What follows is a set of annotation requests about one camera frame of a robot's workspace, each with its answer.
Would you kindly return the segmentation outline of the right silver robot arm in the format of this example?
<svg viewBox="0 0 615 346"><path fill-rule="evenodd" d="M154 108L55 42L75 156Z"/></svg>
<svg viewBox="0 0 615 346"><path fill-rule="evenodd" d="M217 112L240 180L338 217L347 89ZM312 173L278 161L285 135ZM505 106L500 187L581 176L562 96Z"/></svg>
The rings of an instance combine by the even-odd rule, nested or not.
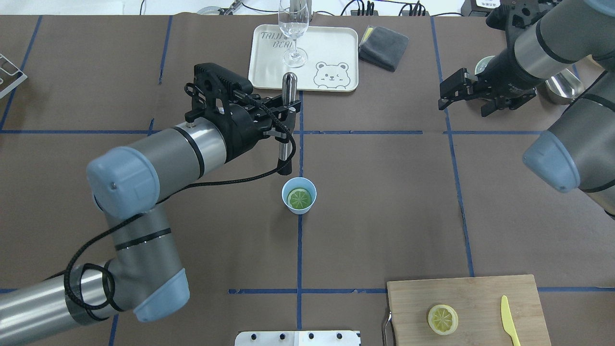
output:
<svg viewBox="0 0 615 346"><path fill-rule="evenodd" d="M523 153L535 175L561 193L580 190L609 217L615 212L615 17L612 0L502 0L486 16L506 48L471 73L440 83L438 107L483 99L481 116L516 110L536 88L586 57L603 69Z"/></svg>

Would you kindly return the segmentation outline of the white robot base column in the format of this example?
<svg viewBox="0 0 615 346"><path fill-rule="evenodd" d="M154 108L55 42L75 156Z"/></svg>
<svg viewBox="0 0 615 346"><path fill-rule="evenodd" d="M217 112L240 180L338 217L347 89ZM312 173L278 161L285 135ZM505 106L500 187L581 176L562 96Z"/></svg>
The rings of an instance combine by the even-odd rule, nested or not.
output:
<svg viewBox="0 0 615 346"><path fill-rule="evenodd" d="M235 346L360 346L360 332L352 330L244 331Z"/></svg>

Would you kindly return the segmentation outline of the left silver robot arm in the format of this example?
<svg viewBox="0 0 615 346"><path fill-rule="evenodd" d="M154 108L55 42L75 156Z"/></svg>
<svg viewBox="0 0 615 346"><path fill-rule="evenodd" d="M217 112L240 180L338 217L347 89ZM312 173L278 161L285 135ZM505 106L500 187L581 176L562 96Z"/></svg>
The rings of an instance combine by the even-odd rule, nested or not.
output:
<svg viewBox="0 0 615 346"><path fill-rule="evenodd" d="M191 110L182 123L88 164L86 179L109 229L81 246L62 272L1 296L1 344L25 345L123 311L152 322L182 309L189 284L164 202L189 188L289 174L301 108L297 87L298 77L287 72L281 95L261 98L248 79L222 66L194 66L194 79L184 87ZM270 137L280 143L273 170L200 182Z"/></svg>

